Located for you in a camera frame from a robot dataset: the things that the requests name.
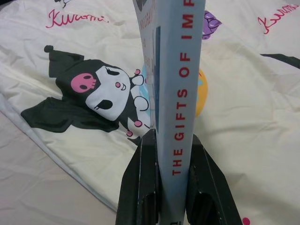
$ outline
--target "book spine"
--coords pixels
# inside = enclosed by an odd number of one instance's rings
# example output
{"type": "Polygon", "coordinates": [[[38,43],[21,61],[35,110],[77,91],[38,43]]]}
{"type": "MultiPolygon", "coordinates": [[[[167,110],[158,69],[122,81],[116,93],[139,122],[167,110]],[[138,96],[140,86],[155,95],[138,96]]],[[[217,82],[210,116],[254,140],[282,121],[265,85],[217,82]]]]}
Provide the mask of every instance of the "book spine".
{"type": "Polygon", "coordinates": [[[204,6],[205,0],[157,2],[159,68],[154,73],[154,89],[161,225],[183,225],[184,220],[204,6]]]}

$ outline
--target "cartoon character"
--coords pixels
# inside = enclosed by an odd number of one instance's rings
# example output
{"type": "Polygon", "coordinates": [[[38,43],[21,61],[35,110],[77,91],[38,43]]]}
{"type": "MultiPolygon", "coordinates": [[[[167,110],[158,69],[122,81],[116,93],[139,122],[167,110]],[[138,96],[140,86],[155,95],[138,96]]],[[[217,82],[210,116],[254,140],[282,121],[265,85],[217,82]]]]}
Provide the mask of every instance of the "cartoon character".
{"type": "Polygon", "coordinates": [[[222,23],[209,11],[204,12],[202,40],[207,40],[222,23]]]}
{"type": "Polygon", "coordinates": [[[62,99],[48,97],[24,110],[21,115],[31,127],[61,133],[73,125],[111,132],[121,124],[128,138],[138,144],[150,124],[139,119],[149,107],[135,89],[144,83],[140,70],[129,77],[101,60],[84,60],[82,55],[56,51],[50,45],[45,52],[49,53],[49,77],[56,78],[62,99]]]}

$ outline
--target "book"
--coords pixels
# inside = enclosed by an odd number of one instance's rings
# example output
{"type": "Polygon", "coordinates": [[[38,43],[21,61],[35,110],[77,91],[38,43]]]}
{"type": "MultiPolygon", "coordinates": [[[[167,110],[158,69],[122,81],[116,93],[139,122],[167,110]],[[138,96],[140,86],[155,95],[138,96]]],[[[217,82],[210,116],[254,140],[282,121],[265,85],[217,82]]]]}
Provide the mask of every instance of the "book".
{"type": "Polygon", "coordinates": [[[133,0],[162,181],[161,225],[183,225],[205,0],[133,0]]]}

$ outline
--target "pink dot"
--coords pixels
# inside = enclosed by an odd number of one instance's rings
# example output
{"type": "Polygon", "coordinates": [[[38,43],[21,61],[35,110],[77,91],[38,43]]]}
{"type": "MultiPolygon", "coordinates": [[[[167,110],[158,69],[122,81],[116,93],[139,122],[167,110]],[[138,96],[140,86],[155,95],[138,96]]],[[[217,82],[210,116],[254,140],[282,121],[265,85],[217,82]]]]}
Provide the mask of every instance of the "pink dot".
{"type": "Polygon", "coordinates": [[[142,125],[143,125],[143,123],[140,122],[139,120],[137,120],[137,121],[135,122],[135,126],[136,126],[137,128],[141,127],[142,125]]]}
{"type": "Polygon", "coordinates": [[[244,225],[250,225],[250,219],[248,219],[248,218],[243,218],[243,224],[244,225]]]}
{"type": "Polygon", "coordinates": [[[128,130],[128,131],[127,131],[127,136],[128,136],[128,137],[131,137],[132,135],[133,135],[133,133],[132,133],[130,130],[128,130]]]}

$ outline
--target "kuromi print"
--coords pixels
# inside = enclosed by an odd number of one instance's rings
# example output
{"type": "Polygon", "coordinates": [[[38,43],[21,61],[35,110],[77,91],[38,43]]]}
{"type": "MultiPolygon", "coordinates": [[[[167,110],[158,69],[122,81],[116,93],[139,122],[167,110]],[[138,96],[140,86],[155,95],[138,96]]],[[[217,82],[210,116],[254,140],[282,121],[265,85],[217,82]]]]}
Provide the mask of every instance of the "kuromi print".
{"type": "Polygon", "coordinates": [[[24,110],[21,116],[32,128],[55,133],[71,125],[105,132],[121,128],[138,144],[150,126],[147,96],[137,88],[144,84],[139,69],[129,77],[101,60],[84,60],[82,55],[56,51],[50,45],[45,52],[49,53],[49,77],[56,78],[62,99],[48,97],[24,110]]]}

